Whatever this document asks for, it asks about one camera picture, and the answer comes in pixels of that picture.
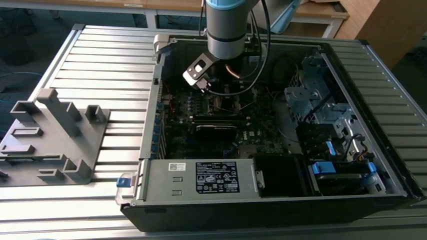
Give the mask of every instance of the table leg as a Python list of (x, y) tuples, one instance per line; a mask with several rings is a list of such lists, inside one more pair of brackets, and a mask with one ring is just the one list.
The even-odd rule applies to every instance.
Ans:
[(323, 38), (327, 38), (327, 39), (332, 39), (335, 38), (335, 35), (340, 29), (340, 26), (343, 24), (343, 19), (339, 19), (339, 18), (335, 18), (332, 20), (332, 22), (329, 23), (329, 25), (327, 26), (325, 30), (324, 30), (324, 33), (323, 33)]
[(157, 10), (145, 9), (144, 14), (147, 18), (147, 28), (156, 29), (157, 28)]

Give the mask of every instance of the sticker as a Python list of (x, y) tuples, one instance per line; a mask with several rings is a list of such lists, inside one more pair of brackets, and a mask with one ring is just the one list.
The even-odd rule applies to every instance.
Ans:
[(140, 4), (123, 4), (125, 7), (141, 8), (143, 5)]
[(240, 193), (236, 162), (196, 162), (195, 182), (199, 194)]
[(185, 163), (169, 163), (168, 164), (169, 171), (185, 171)]

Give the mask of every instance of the floor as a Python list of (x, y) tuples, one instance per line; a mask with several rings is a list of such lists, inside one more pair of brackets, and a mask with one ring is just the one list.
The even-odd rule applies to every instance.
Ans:
[[(36, 72), (43, 74), (75, 24), (117, 27), (147, 26), (144, 17), (132, 14), (60, 11), (59, 15), (60, 19), (55, 20), (52, 19), (49, 11), (33, 10), (31, 19), (36, 26), (36, 33), (27, 36), (27, 42), (35, 52), (35, 59), (31, 63), (15, 67), (5, 65), (0, 60), (0, 76), (3, 72)], [(199, 27), (199, 18), (160, 16), (159, 26), (168, 29), (196, 30)], [(414, 60), (412, 56), (407, 55), (392, 70), (424, 111), (427, 111), (426, 66), (426, 58)], [(13, 102), (27, 100), (39, 79), (36, 75), (0, 77), (0, 90), (1, 87), (8, 87), (5, 91), (0, 92), (0, 138), (4, 136), (13, 122), (13, 118), (9, 115)]]

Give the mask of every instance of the table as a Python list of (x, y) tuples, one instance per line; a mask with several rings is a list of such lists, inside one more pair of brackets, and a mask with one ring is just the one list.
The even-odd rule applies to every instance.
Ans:
[[(144, 14), (149, 29), (157, 29), (157, 15), (199, 17), (200, 0), (4, 0), (0, 7), (63, 11)], [(327, 25), (323, 38), (333, 38), (347, 12), (335, 11), (329, 3), (301, 4), (292, 18), (293, 23)]]
[[(348, 224), (285, 228), (229, 229), (200, 232), (140, 232), (115, 203), (116, 180), (136, 171), (144, 128), (147, 95), (152, 84), (153, 39), (156, 34), (196, 36), (196, 31), (108, 26), (76, 26), (44, 73), (40, 88), (55, 88), (61, 101), (77, 108), (100, 105), (111, 110), (92, 181), (87, 185), (5, 187), (0, 194), (0, 235), (5, 240), (56, 239), (220, 239), (295, 240), (316, 234), (319, 239), (377, 239), (427, 234), (427, 204), (379, 212)], [(376, 57), (356, 40), (273, 36), (275, 39), (324, 42), (331, 45), (353, 83), (372, 108), (388, 136), (426, 136), (426, 115)], [(412, 115), (399, 115), (410, 108)], [(399, 148), (402, 159), (419, 185), (427, 188), (427, 145)], [(131, 198), (132, 192), (123, 193)]]

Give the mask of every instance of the wooden table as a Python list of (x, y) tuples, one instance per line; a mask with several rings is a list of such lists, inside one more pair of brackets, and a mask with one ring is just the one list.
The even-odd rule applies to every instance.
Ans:
[[(201, 0), (3, 0), (0, 7), (144, 14), (148, 28), (156, 29), (159, 15), (199, 17)], [(321, 37), (333, 38), (348, 16), (329, 3), (307, 2), (299, 6), (292, 22), (327, 25)]]

